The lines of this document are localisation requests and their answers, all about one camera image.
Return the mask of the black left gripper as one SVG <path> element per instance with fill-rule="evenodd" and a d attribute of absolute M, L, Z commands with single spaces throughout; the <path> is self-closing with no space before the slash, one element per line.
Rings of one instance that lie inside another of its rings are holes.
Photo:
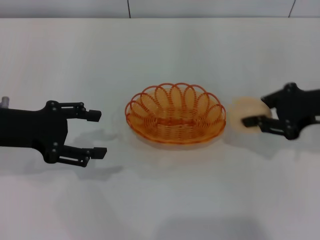
<path fill-rule="evenodd" d="M 99 122 L 102 112 L 87 110 L 83 102 L 47 102 L 36 110 L 0 109 L 0 145 L 32 148 L 48 164 L 61 163 L 85 168 L 91 159 L 102 160 L 106 147 L 64 146 L 68 134 L 67 119 Z"/>

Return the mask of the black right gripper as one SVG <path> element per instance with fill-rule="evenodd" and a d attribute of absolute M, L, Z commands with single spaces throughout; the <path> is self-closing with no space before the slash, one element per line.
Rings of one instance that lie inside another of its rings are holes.
<path fill-rule="evenodd" d="M 248 116 L 241 119 L 245 130 L 284 136 L 295 140 L 301 131 L 309 126 L 319 124 L 320 91 L 302 90 L 296 83 L 286 84 L 283 89 L 261 97 L 269 108 L 275 108 L 278 119 L 266 115 Z"/>

